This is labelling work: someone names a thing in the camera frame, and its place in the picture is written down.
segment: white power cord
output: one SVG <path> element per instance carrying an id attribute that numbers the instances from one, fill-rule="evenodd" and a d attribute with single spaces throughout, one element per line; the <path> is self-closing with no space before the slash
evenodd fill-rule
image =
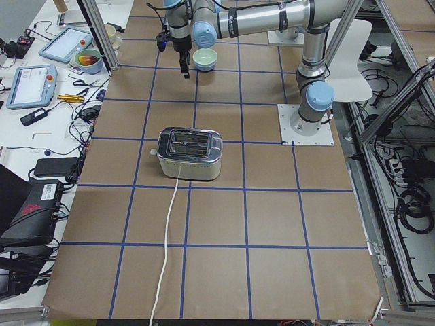
<path id="1" fill-rule="evenodd" d="M 163 261 L 162 271 L 160 272 L 160 278 L 158 279 L 156 299 L 154 300 L 154 305 L 152 307 L 149 326 L 152 326 L 152 320 L 154 318 L 154 313 L 155 313 L 156 307 L 157 307 L 158 296 L 160 294 L 160 286 L 162 284 L 164 269 L 166 268 L 166 263 L 168 262 L 168 228 L 169 228 L 169 217 L 171 216 L 172 206 L 173 206 L 173 203 L 174 203 L 175 195 L 177 194 L 177 190 L 178 190 L 178 178 L 177 178 L 177 182 L 175 184 L 175 189 L 174 189 L 174 193 L 172 195 L 171 203 L 169 205 L 168 215 L 166 216 L 166 225 L 164 227 L 164 261 Z"/>
<path id="2" fill-rule="evenodd" d="M 382 308 L 382 301 L 383 301 L 383 298 L 382 298 L 382 295 L 381 295 L 381 297 L 379 298 L 378 305 L 377 305 L 377 307 L 375 309 L 375 313 L 373 314 L 373 317 L 371 318 L 371 320 L 368 321 L 369 326 L 372 325 L 373 322 L 378 317 L 379 311 L 381 311 L 381 308 Z"/>

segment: light blue bowl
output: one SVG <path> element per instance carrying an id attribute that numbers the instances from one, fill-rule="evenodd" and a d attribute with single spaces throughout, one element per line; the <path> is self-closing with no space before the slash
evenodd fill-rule
<path id="1" fill-rule="evenodd" d="M 98 61 L 93 65 L 84 66 L 79 63 L 79 56 L 95 56 L 98 58 Z M 94 75 L 99 73 L 103 68 L 103 59 L 101 58 L 100 52 L 94 49 L 85 49 L 77 52 L 74 56 L 75 66 L 79 67 L 81 71 L 88 73 L 90 75 Z"/>
<path id="2" fill-rule="evenodd" d="M 218 53 L 211 48 L 203 48 L 193 53 L 193 63 L 200 71 L 213 70 L 218 63 Z"/>

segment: table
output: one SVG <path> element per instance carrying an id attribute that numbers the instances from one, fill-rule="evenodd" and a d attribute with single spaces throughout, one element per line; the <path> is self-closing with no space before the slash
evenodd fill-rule
<path id="1" fill-rule="evenodd" d="M 114 0 L 97 1 L 99 9 L 105 22 L 112 22 L 125 26 L 128 18 L 128 13 L 131 10 L 133 0 Z M 75 1 L 69 1 L 68 7 L 71 10 L 78 9 Z M 52 0 L 47 0 L 34 21 L 50 20 L 54 24 L 49 28 L 51 33 L 59 33 L 61 29 L 55 27 L 58 12 Z M 44 31 L 46 24 L 38 26 L 37 31 Z M 16 64 L 9 69 L 0 69 L 0 77 L 4 78 L 3 83 L 8 87 L 12 83 L 13 76 L 17 67 L 26 65 L 42 65 L 54 64 L 58 70 L 58 82 L 54 100 L 50 103 L 50 107 L 54 106 L 59 101 L 56 100 L 58 94 L 75 94 L 82 88 L 76 88 L 72 85 L 72 79 L 68 78 L 71 73 L 68 66 L 63 63 L 43 58 L 38 54 L 38 51 L 46 45 L 44 39 L 35 35 L 35 42 L 31 46 L 29 52 L 24 59 L 17 60 Z M 4 64 L 5 67 L 12 63 L 11 59 Z M 109 78 L 108 72 L 103 67 L 103 70 L 97 75 L 83 74 L 80 76 L 87 82 L 100 79 L 103 82 Z M 8 93 L 0 95 L 0 99 L 7 100 Z M 14 173 L 27 180 L 27 173 L 35 167 L 36 161 L 39 158 L 47 158 L 44 155 L 44 149 L 48 148 L 58 153 L 67 153 L 77 147 L 77 142 L 69 136 L 67 132 L 68 125 L 71 123 L 71 108 L 68 105 L 60 105 L 50 112 L 46 119 L 39 121 L 31 126 L 24 127 L 19 118 L 34 111 L 32 109 L 9 110 L 4 106 L 0 109 L 0 146 L 3 146 L 2 155 L 0 157 L 0 164 L 8 167 Z M 8 149 L 6 147 L 34 147 L 37 149 Z M 77 151 L 69 154 L 70 156 L 78 155 Z M 57 154 L 52 154 L 50 157 L 61 157 Z M 63 195 L 63 204 L 71 207 L 75 192 L 71 191 Z M 65 229 L 66 221 L 61 221 L 56 224 L 56 231 L 54 237 L 61 239 Z M 29 292 L 18 297 L 13 297 L 0 302 L 0 309 L 9 308 L 27 308 L 37 307 L 41 305 L 42 299 L 45 295 L 47 285 L 41 287 L 32 287 Z"/>
<path id="2" fill-rule="evenodd" d="M 300 101 L 301 50 L 225 39 L 214 71 L 184 79 L 159 32 L 135 1 L 43 301 L 50 318 L 150 317 L 175 186 L 150 150 L 163 128 L 187 126 L 222 134 L 222 171 L 180 181 L 155 317 L 370 319 L 379 290 L 334 123 L 334 147 L 281 144 L 276 104 Z"/>

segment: white chair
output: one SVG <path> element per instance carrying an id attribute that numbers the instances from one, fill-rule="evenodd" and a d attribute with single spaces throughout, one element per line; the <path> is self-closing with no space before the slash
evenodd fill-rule
<path id="1" fill-rule="evenodd" d="M 327 46 L 340 22 L 331 22 Z M 326 81 L 334 88 L 336 102 L 360 102 L 370 99 L 372 88 L 358 71 L 357 63 L 366 45 L 372 24 L 365 20 L 354 19 L 335 57 L 328 66 L 330 75 Z"/>

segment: white table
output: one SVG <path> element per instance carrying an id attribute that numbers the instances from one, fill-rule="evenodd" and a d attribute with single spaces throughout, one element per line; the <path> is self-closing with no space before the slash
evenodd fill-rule
<path id="1" fill-rule="evenodd" d="M 119 26 L 125 27 L 130 14 L 133 0 L 97 0 L 97 5 L 100 9 L 101 16 L 104 23 L 111 22 Z M 69 10 L 78 10 L 78 4 L 76 1 L 67 1 Z M 49 20 L 53 22 L 53 25 L 48 29 L 49 32 L 57 34 L 62 31 L 61 28 L 56 26 L 56 20 L 58 12 L 52 0 L 47 0 L 44 6 L 41 8 L 35 19 L 32 21 L 29 28 L 33 28 L 36 22 L 42 20 Z M 47 23 L 38 24 L 36 31 L 45 35 L 44 30 Z M 15 75 L 15 71 L 18 67 L 31 66 L 31 65 L 43 65 L 53 64 L 56 65 L 58 71 L 57 86 L 54 93 L 52 102 L 47 107 L 48 109 L 55 106 L 60 100 L 56 97 L 59 94 L 77 94 L 84 87 L 73 86 L 73 79 L 68 77 L 68 74 L 74 77 L 84 79 L 90 83 L 96 79 L 100 79 L 97 85 L 101 85 L 106 79 L 109 78 L 109 73 L 103 67 L 102 71 L 96 75 L 76 75 L 69 70 L 69 66 L 61 62 L 56 62 L 47 58 L 43 58 L 38 54 L 38 51 L 47 44 L 47 41 L 39 35 L 34 35 L 35 41 L 24 59 L 17 59 L 16 63 L 8 69 L 0 69 L 0 78 L 3 78 L 3 84 L 8 87 L 12 84 L 12 80 Z M 8 67 L 12 64 L 12 59 L 8 59 L 4 67 Z M 88 92 L 86 100 L 96 90 L 91 88 Z M 7 101 L 9 92 L 0 95 L 0 100 Z M 0 109 L 0 146 L 3 146 L 2 154 L 0 156 L 0 164 L 6 166 L 11 171 L 27 180 L 27 173 L 33 167 L 35 167 L 36 161 L 40 158 L 55 158 L 60 155 L 52 154 L 46 156 L 43 149 L 51 149 L 58 153 L 67 153 L 77 147 L 78 142 L 73 139 L 68 133 L 68 127 L 71 123 L 71 108 L 67 104 L 61 104 L 53 111 L 49 113 L 49 116 L 30 125 L 23 126 L 20 122 L 20 117 L 29 114 L 36 110 L 36 108 L 10 110 L 3 105 Z M 40 149 L 8 149 L 6 147 L 34 147 Z M 77 156 L 78 150 L 70 153 L 68 156 Z M 74 191 L 70 191 L 63 195 L 63 203 L 68 207 L 73 202 Z M 56 231 L 54 237 L 61 239 L 63 231 L 66 226 L 66 221 L 60 221 L 56 225 Z M 47 285 L 40 287 L 31 287 L 31 289 L 17 297 L 13 297 L 0 302 L 1 309 L 10 308 L 27 308 L 37 307 L 41 305 L 42 299 L 45 295 Z M 41 325 L 41 321 L 36 322 L 35 325 Z"/>

